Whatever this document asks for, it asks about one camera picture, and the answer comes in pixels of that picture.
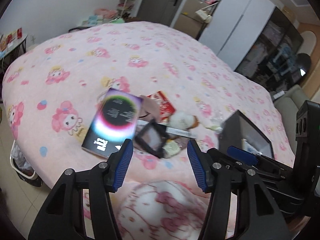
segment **white plush toy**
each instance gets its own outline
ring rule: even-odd
[[[195,115],[186,114],[183,111],[176,111],[169,118],[168,126],[179,130],[188,130],[199,125]]]

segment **gray door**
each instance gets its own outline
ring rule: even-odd
[[[169,26],[182,0],[142,0],[137,17]]]

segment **door handle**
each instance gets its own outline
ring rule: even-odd
[[[170,2],[173,2],[173,6],[177,5],[178,0],[169,0]]]

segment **pink bedspread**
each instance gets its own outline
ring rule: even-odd
[[[83,151],[81,140],[99,95],[110,86],[137,96],[162,90],[177,110],[199,118],[201,125],[193,132],[203,151],[219,147],[215,132],[204,128],[211,125],[214,113],[227,119],[240,109],[271,140],[276,160],[293,165],[281,115],[263,87],[167,26],[106,24],[48,40],[19,57],[5,73],[9,125],[49,187],[65,169],[87,170],[103,160]],[[186,151],[159,160],[135,150],[125,182],[151,180],[175,181],[204,196]]]

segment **door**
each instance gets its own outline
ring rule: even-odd
[[[205,28],[199,41],[219,54],[249,2],[250,0],[221,0],[212,16],[212,22]]]
[[[169,26],[182,0],[142,0],[137,17]]]
[[[217,56],[235,70],[267,24],[275,5],[270,0],[252,0],[234,32]]]

